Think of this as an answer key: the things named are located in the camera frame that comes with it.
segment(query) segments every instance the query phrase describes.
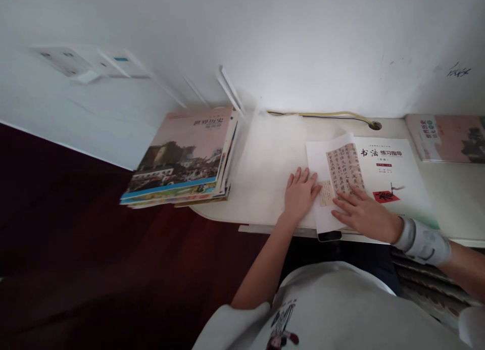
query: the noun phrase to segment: phone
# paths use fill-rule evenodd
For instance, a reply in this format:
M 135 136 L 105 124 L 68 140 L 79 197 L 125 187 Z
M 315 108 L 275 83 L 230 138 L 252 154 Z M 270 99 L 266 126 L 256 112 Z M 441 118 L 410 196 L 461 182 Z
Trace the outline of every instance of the phone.
M 318 241 L 319 242 L 327 242 L 327 241 L 336 241 L 342 239 L 342 232 L 341 231 L 331 231 L 328 233 L 320 233 L 318 234 Z

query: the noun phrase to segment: stack of books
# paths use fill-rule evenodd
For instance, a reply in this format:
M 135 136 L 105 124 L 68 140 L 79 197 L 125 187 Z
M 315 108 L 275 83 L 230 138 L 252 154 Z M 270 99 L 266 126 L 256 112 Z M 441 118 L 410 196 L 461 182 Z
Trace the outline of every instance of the stack of books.
M 141 209 L 226 201 L 238 119 L 233 107 L 167 114 L 120 204 Z

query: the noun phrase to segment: wooden floor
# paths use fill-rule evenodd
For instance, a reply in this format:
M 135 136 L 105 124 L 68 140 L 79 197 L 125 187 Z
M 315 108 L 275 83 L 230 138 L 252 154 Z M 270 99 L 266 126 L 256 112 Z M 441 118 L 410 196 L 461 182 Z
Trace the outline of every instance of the wooden floor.
M 1 348 L 191 348 L 266 241 L 189 208 L 125 208 L 130 172 L 0 139 Z

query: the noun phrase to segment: yellow cable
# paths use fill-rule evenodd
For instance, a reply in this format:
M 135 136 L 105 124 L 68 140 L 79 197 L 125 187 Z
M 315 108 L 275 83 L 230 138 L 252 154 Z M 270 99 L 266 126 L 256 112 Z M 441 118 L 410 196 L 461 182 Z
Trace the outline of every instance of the yellow cable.
M 275 112 L 275 111 L 267 110 L 266 112 L 267 113 L 270 113 L 270 114 L 279 114 L 279 115 L 293 115 L 293 114 L 298 114 L 300 116 L 301 115 L 313 115 L 313 116 L 323 116 L 323 117 L 324 116 L 334 116 L 334 115 L 352 115 L 352 116 L 355 116 L 356 118 L 359 118 L 359 119 L 364 120 L 369 125 L 374 125 L 369 119 L 363 117 L 362 115 L 355 114 L 355 113 L 352 113 L 352 112 L 347 112 L 347 111 L 337 112 L 337 113 L 280 113 L 280 112 Z

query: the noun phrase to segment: cable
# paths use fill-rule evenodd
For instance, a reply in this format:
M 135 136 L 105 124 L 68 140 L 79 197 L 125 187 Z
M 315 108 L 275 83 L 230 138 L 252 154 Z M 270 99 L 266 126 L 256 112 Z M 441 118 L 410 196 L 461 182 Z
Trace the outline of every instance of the cable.
M 364 123 L 367 123 L 370 127 L 374 126 L 374 123 L 371 122 L 369 119 L 363 117 L 362 115 L 358 115 L 358 114 L 351 113 L 351 112 L 338 112 L 338 113 L 279 113 L 279 112 L 274 112 L 274 111 L 271 111 L 271 110 L 267 110 L 266 112 L 268 114 L 278 115 L 278 116 L 282 116 L 282 115 L 299 115 L 299 116 L 304 117 L 304 118 L 353 119 L 353 120 L 359 120 L 359 121 L 362 121 Z M 335 115 L 344 115 L 344 114 L 352 115 L 353 117 L 351 118 L 351 117 L 338 117 L 338 116 L 335 116 Z

